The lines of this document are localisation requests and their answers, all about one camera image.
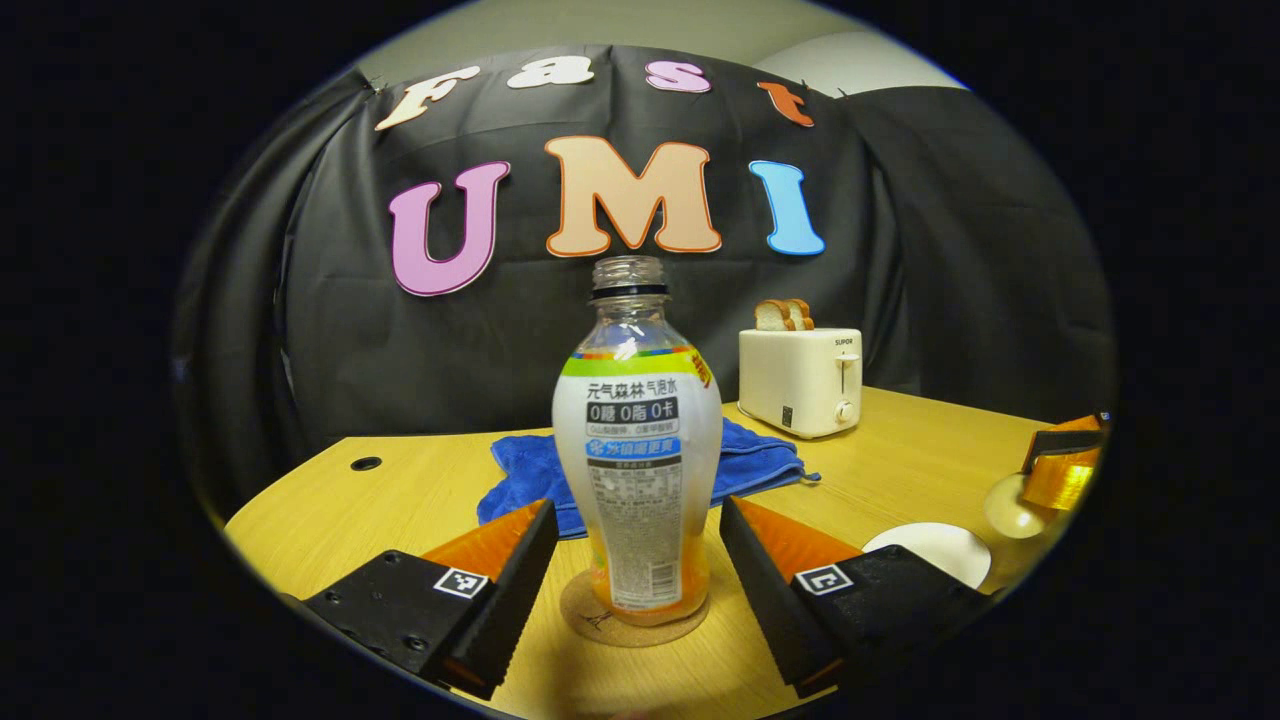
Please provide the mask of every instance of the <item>orange liquid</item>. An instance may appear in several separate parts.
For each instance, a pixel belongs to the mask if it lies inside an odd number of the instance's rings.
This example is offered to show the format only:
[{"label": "orange liquid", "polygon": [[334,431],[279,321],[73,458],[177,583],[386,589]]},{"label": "orange liquid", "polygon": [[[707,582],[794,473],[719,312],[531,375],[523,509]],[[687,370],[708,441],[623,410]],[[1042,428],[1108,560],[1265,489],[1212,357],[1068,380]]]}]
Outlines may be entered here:
[{"label": "orange liquid", "polygon": [[680,555],[680,600],[650,610],[623,610],[613,605],[613,588],[609,582],[609,561],[604,541],[595,528],[588,530],[588,537],[591,538],[593,555],[591,591],[595,593],[595,600],[600,601],[600,605],[607,607],[618,620],[631,625],[660,625],[692,615],[707,601],[710,565],[707,562],[707,548],[703,544],[700,532],[685,534]]}]

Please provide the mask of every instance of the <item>nutrition label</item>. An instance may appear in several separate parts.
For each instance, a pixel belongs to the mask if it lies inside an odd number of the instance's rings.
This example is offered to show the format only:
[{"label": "nutrition label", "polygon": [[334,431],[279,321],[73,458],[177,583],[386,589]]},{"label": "nutrition label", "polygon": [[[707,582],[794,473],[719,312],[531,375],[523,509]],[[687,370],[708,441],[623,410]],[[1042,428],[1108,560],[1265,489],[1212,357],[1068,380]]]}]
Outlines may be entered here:
[{"label": "nutrition label", "polygon": [[586,406],[586,464],[605,528],[612,600],[623,610],[680,600],[684,477],[675,382],[671,391]]}]

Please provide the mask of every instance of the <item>pink letter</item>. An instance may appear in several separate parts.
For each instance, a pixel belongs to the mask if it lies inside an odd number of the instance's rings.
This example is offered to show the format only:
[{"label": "pink letter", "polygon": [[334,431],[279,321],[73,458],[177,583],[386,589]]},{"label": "pink letter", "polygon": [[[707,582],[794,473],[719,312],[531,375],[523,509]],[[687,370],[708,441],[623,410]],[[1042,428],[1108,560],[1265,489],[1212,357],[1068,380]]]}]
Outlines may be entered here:
[{"label": "pink letter", "polygon": [[462,250],[448,260],[436,260],[426,249],[426,220],[440,183],[411,187],[392,199],[392,269],[406,292],[421,296],[445,295],[466,287],[489,266],[498,213],[498,181],[511,164],[485,163],[458,176],[454,184],[466,191],[466,220]]},{"label": "pink letter", "polygon": [[672,63],[671,60],[658,60],[644,67],[649,77],[645,82],[658,90],[675,90],[676,92],[707,92],[712,83],[701,77],[703,69],[689,63]]}]

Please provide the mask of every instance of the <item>toaster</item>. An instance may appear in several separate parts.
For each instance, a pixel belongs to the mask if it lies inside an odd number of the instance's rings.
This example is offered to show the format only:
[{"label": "toaster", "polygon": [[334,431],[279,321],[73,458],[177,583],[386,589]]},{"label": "toaster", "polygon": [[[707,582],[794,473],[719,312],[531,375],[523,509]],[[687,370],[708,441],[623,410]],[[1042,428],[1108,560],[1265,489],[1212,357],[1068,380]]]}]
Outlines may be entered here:
[{"label": "toaster", "polygon": [[852,428],[863,410],[863,333],[739,333],[737,409],[801,438]]}]

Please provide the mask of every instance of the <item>wooden table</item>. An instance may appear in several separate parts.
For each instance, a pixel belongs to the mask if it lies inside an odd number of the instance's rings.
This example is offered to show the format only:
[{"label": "wooden table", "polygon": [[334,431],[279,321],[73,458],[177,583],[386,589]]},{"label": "wooden table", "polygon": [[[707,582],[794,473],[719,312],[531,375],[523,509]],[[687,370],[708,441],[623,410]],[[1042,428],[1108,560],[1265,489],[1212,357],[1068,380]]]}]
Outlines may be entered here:
[{"label": "wooden table", "polygon": [[[756,433],[787,437],[727,404]],[[814,486],[750,496],[814,528],[863,546],[905,523],[968,528],[991,548],[979,588],[1015,583],[1052,536],[1015,541],[983,516],[996,480],[1015,471],[1032,433],[1048,424],[909,395],[864,388],[858,428],[803,441]],[[279,592],[310,597],[378,552],[422,553],[476,527],[476,503],[503,479],[489,447],[507,434],[352,437],[262,491],[227,524],[244,559]],[[548,429],[527,434],[550,434]],[[366,471],[352,461],[378,456]],[[672,643],[627,650],[580,638],[559,615],[559,593],[590,559],[588,541],[562,541],[492,707],[521,717],[759,717],[799,703],[782,684],[719,539],[719,509],[707,520],[710,611]]]}]

